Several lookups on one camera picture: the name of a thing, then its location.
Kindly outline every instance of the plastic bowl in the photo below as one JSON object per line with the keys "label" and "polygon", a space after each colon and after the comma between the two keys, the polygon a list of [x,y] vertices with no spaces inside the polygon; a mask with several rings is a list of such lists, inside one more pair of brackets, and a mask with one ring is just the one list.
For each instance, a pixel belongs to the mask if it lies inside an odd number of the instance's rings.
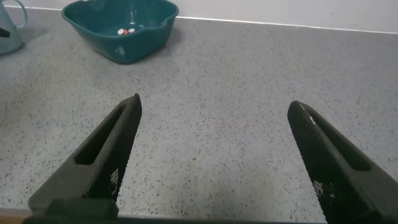
{"label": "plastic bowl", "polygon": [[[158,50],[170,37],[178,7],[166,0],[77,1],[62,17],[95,51],[117,63],[131,63]],[[118,35],[119,29],[132,34]]]}

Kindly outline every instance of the granite countertop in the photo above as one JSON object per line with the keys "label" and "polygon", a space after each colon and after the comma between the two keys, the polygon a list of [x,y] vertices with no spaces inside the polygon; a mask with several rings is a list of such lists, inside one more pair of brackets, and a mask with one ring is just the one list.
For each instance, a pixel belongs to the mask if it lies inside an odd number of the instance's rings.
{"label": "granite countertop", "polygon": [[325,222],[287,121],[293,100],[398,180],[398,35],[177,19],[162,50],[118,65],[60,11],[28,13],[26,46],[0,56],[2,208],[28,208],[134,93],[121,214]]}

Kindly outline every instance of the small white object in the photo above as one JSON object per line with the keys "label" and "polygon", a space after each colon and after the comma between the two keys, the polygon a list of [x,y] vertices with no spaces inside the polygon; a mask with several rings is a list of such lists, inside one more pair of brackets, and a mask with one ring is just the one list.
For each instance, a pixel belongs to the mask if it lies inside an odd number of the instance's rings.
{"label": "small white object", "polygon": [[118,30],[118,34],[119,34],[119,35],[123,35],[123,31],[124,31],[124,29],[119,29],[119,30]]}

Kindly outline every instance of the speckled countertop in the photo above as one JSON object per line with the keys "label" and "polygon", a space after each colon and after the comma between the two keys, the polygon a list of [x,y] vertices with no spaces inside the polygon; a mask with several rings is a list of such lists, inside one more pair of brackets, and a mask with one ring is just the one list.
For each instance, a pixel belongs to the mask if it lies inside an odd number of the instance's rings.
{"label": "speckled countertop", "polygon": [[324,222],[287,121],[293,100],[398,180],[398,35],[177,19],[161,51],[117,65],[59,11],[28,13],[26,47],[0,56],[2,208],[27,208],[134,93],[143,114],[122,214]]}

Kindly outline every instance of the white wall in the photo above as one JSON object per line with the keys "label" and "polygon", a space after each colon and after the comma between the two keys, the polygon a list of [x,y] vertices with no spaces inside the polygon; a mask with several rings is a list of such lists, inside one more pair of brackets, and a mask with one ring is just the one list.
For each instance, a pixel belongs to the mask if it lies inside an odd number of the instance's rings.
{"label": "white wall", "polygon": [[[22,0],[26,6],[56,9],[73,1]],[[185,17],[398,33],[398,0],[171,1]]]}

